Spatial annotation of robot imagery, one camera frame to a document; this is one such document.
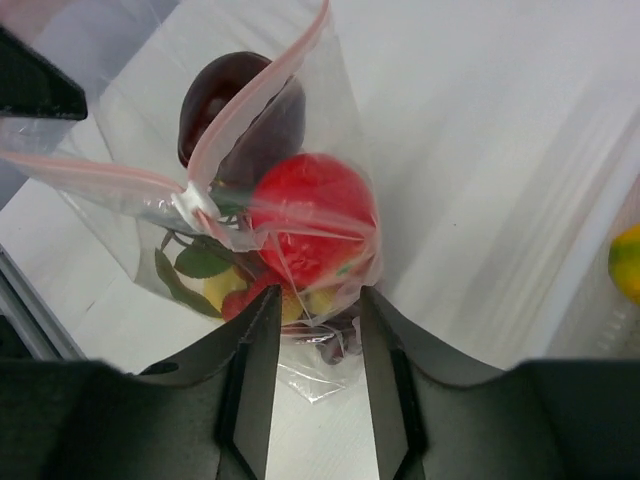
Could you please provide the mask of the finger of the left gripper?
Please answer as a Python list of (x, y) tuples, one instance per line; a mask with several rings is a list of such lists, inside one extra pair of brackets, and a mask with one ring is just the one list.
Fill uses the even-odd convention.
[(1, 117), (84, 120), (83, 88), (1, 27)]

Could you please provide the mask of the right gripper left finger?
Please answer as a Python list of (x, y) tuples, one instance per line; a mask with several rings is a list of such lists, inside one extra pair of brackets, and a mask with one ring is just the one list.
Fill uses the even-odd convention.
[(262, 479), (281, 291), (139, 375), (97, 361), (1, 365), (5, 479)]

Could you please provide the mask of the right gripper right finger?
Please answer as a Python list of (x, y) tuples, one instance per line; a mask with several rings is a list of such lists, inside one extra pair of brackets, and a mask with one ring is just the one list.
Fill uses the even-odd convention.
[(360, 294), (383, 479), (635, 479), (639, 364), (533, 360), (500, 370)]

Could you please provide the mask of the clear zip top bag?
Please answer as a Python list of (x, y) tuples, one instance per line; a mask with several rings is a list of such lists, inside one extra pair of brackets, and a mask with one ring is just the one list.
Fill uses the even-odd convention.
[[(178, 157), (185, 95), (212, 61), (248, 51), (274, 62), (296, 46), (306, 49), (297, 69), (306, 94), (305, 136), (297, 154), (323, 153), (346, 163), (374, 197), (327, 1), (5, 1), (1, 27), (80, 85), (88, 106), (84, 120), (1, 117), (2, 162), (54, 190), (133, 283), (173, 305), (174, 320), (159, 313), (142, 317), (161, 335), (228, 323), (170, 297), (154, 266), (154, 251), (167, 231), (207, 235), (233, 252), (255, 253), (266, 265), (259, 250), (267, 235), (254, 232), (248, 210), (268, 172), (253, 187), (215, 179), (205, 191), (193, 192), (188, 167)], [(357, 317), (361, 288), (382, 274), (379, 215), (377, 225), (378, 253), (365, 271), (303, 289), (333, 288), (333, 310), (281, 324), (278, 376), (310, 402), (349, 387), (361, 372), (360, 354), (327, 365), (301, 334), (337, 316)]]

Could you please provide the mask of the dark red apple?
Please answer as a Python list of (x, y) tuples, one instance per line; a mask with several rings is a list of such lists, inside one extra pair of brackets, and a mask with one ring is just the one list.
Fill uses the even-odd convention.
[(181, 108), (178, 157), (188, 189), (215, 179), (253, 187), (302, 149), (306, 94), (297, 69), (308, 51), (296, 46), (274, 62), (257, 53), (225, 54), (196, 76)]

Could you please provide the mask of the purple grape bunch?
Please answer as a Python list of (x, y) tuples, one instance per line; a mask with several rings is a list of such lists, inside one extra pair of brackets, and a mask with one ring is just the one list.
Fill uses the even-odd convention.
[(305, 328), (301, 341), (313, 345), (327, 365), (337, 365), (347, 356), (361, 352), (355, 320), (358, 317), (341, 315), (321, 325)]

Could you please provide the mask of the yellow lemon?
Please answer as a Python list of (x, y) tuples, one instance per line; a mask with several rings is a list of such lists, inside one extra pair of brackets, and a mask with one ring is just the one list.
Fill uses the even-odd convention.
[(222, 312), (224, 299), (232, 292), (244, 291), (248, 284), (236, 267), (203, 280), (203, 296), (218, 311)]

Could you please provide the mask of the strawberry bunch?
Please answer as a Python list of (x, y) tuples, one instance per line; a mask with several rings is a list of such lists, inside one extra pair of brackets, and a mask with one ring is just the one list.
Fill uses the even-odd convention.
[(166, 232), (154, 266), (170, 297), (197, 313), (229, 322), (263, 289), (282, 288), (281, 324), (299, 323), (333, 310), (331, 287), (304, 291), (269, 269), (253, 252), (237, 253), (207, 235)]

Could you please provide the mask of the white plastic basket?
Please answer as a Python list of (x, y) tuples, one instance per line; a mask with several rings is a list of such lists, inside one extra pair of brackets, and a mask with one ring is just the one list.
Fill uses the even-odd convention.
[(639, 224), (639, 113), (612, 150), (613, 171), (596, 189), (526, 347), (530, 357), (639, 356), (639, 306), (609, 275), (611, 243)]

